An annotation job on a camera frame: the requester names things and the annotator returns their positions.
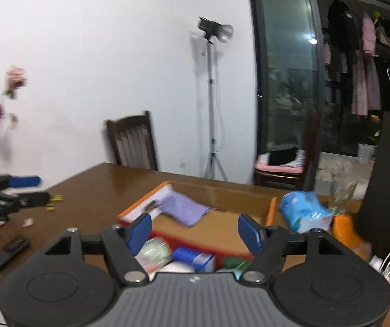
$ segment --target gray ribbed surface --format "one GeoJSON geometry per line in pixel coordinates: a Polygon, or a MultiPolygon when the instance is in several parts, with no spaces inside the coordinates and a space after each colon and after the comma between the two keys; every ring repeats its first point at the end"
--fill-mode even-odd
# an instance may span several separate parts
{"type": "Polygon", "coordinates": [[[126,289],[91,327],[298,327],[263,289],[242,286],[230,273],[158,273],[142,288],[126,289]]]}

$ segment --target blue package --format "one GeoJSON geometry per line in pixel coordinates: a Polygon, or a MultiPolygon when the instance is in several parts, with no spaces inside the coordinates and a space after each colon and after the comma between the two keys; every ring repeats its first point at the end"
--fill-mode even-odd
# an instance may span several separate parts
{"type": "Polygon", "coordinates": [[[333,214],[325,209],[314,192],[294,191],[282,198],[280,211],[290,230],[303,234],[312,228],[328,231],[333,214]]]}

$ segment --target cardboard box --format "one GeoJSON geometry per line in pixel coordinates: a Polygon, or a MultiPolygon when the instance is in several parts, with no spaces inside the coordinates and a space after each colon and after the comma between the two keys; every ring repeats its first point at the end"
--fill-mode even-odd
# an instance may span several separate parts
{"type": "Polygon", "coordinates": [[[215,208],[202,217],[193,227],[188,228],[167,215],[160,215],[158,209],[150,212],[153,218],[152,237],[163,237],[175,249],[186,246],[216,256],[216,268],[224,258],[237,256],[252,259],[237,231],[238,217],[250,215],[262,226],[271,225],[276,198],[263,194],[247,193],[191,183],[163,182],[140,200],[124,210],[119,216],[127,225],[141,215],[153,200],[162,198],[170,191],[187,195],[194,201],[215,208]]]}

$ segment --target studio light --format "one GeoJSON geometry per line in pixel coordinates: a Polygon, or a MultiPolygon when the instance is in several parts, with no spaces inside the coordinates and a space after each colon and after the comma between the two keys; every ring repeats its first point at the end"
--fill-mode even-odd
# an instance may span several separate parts
{"type": "Polygon", "coordinates": [[[233,37],[234,29],[228,24],[222,25],[216,21],[209,21],[206,18],[200,17],[198,27],[205,32],[204,38],[207,39],[207,77],[208,77],[208,95],[209,95],[209,114],[210,114],[210,155],[205,171],[205,177],[214,179],[214,166],[217,165],[224,180],[228,180],[224,168],[220,164],[215,148],[216,139],[214,136],[214,106],[213,106],[213,84],[214,79],[211,69],[211,46],[212,37],[216,37],[221,43],[227,43],[233,37]]]}
{"type": "Polygon", "coordinates": [[[210,40],[211,37],[216,37],[221,43],[228,43],[234,33],[234,28],[229,24],[222,25],[204,17],[199,18],[198,28],[205,32],[205,39],[210,40]]]}

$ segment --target glass panel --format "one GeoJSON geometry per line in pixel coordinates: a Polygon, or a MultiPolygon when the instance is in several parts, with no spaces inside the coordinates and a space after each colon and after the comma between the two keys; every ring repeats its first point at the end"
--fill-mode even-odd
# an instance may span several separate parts
{"type": "Polygon", "coordinates": [[[302,148],[307,115],[318,108],[317,40],[310,0],[262,0],[262,7],[267,50],[260,52],[267,53],[268,89],[262,90],[267,117],[261,132],[267,134],[261,139],[267,140],[268,151],[302,148]]]}

